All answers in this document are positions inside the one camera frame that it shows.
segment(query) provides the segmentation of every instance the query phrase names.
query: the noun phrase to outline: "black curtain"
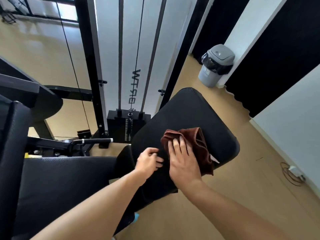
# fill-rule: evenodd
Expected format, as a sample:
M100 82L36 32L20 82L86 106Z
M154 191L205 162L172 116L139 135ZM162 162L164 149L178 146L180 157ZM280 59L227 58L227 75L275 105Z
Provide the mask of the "black curtain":
M320 0L287 0L227 81L251 117L320 63L319 9Z
M224 44L249 0L214 0L192 51L201 64L208 49Z

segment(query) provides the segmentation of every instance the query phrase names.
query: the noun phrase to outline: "black leather upholstery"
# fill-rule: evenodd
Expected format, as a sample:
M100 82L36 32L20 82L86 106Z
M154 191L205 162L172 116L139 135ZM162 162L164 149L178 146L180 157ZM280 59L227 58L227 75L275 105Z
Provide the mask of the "black leather upholstery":
M14 236L38 233L114 178L116 157L26 158Z
M29 108L16 101L10 103L0 143L1 239L11 238L18 203L24 149L31 120Z
M169 176L169 159L160 143L166 129L178 131L200 127L209 153L219 166L235 158L240 150L236 137L214 112L204 97L194 88L183 88L133 137L131 143L134 162L147 147L159 148L163 167L142 186L147 201L154 201L176 190Z

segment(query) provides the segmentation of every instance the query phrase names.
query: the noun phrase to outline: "trash can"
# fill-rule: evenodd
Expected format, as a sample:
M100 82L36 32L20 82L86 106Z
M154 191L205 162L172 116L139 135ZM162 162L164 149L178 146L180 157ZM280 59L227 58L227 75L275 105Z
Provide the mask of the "trash can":
M198 78L207 87L214 87L222 75L233 67L235 54L225 45L218 44L208 50L201 58L202 68Z

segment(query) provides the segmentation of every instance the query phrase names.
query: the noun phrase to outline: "cable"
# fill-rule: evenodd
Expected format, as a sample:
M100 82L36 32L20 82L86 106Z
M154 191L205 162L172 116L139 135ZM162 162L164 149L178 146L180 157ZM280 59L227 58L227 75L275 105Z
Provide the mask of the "cable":
M139 44L140 44L140 35L141 35L141 25L142 25L142 15L143 15L143 6L144 6L144 0L142 1L142 11L141 11L141 20L140 20L140 29L139 29L139 39L138 39L138 49L137 49L137 57L136 57L136 66L135 66L135 68L134 68L134 78L136 78L136 71L137 71L138 53L139 53ZM132 98L134 97L134 84L135 84L135 79L133 80Z
M78 89L79 89L79 93L80 93L80 95L81 95L81 102L82 102L82 107L83 107L83 110L84 110L85 118L86 118L86 120L87 120L88 128L90 129L89 122L88 122L88 117L87 117L87 113L86 113L86 109L85 109L85 105L83 104L83 96L82 96L82 93L81 93L81 91L80 91L80 87L79 87L79 83L78 83L78 79L77 79L77 75L76 75L75 66L74 66L73 61L72 61L72 56L71 56L71 52L70 52L70 48L69 48L69 44L68 44L66 32L65 32L65 30L64 30L64 26L63 26L63 22L62 22L62 19L61 19L61 14L60 14L60 9L59 9L59 6L58 6L57 1L56 1L56 5L57 5L57 9L58 9L58 14L59 14L60 22L61 22L61 25L62 25L62 30L63 30L64 38L66 39L66 46L68 47L68 52L69 52L69 56L70 56L70 60L71 60L71 64L72 64L72 68L73 68L73 72L74 72L74 76L75 76L75 80L76 80L76 82L77 82L77 86L78 86Z
M281 162L280 166L281 166L282 173L283 173L284 177L290 183L292 183L295 186L301 186L304 183L304 181L301 178L294 176L294 174L292 172L290 172L290 170L289 170L290 165L289 164L287 164L286 162Z

